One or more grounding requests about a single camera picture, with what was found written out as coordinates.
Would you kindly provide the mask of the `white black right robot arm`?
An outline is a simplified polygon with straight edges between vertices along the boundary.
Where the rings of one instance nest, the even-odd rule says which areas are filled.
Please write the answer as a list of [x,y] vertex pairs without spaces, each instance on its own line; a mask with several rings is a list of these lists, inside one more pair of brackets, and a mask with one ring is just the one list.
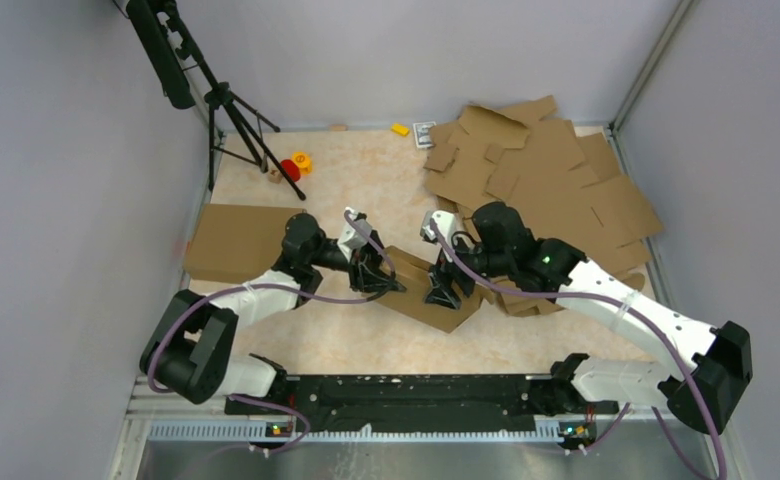
[[727,321],[717,327],[676,312],[605,271],[557,238],[537,238],[503,202],[473,215],[478,234],[464,240],[457,217],[435,210],[421,226],[440,248],[429,270],[429,303],[457,308],[475,287],[546,300],[586,315],[650,356],[648,362],[578,356],[552,385],[555,404],[578,412],[589,402],[666,407],[703,434],[725,431],[753,377],[751,336]]

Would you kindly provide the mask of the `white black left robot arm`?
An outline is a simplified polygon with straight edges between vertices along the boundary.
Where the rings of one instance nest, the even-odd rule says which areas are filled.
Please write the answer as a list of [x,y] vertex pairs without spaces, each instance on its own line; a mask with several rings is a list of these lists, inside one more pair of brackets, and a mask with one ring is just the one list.
[[280,255],[258,277],[209,294],[177,292],[140,358],[148,387],[193,404],[245,393],[263,413],[280,410],[287,388],[276,368],[233,357],[239,330],[310,301],[359,305],[405,289],[366,215],[348,208],[344,220],[331,238],[314,216],[298,213],[284,227]]

